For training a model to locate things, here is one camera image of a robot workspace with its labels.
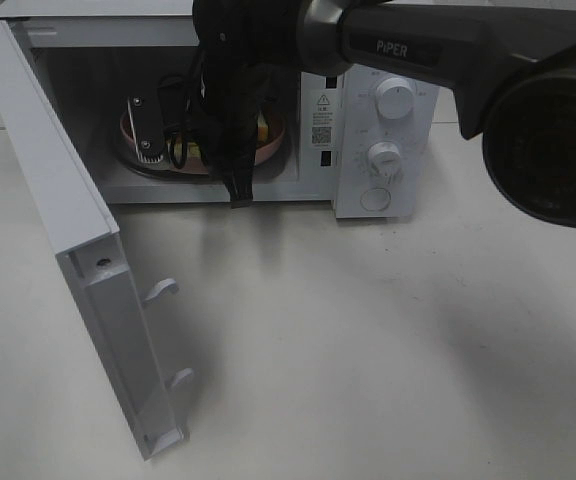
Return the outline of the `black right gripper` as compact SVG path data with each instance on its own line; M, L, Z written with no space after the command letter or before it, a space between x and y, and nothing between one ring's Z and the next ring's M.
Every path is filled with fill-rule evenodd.
M275 66L297 68L299 1L195 1L202 47L200 104L215 125L199 131L211 170L232 208L253 203L257 115Z

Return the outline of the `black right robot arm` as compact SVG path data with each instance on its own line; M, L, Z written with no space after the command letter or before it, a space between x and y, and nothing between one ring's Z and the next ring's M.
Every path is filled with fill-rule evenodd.
M275 66L354 65L449 89L463 138L516 208L576 229L576 11L389 1L197 1L182 125L234 206L253 200L257 114Z

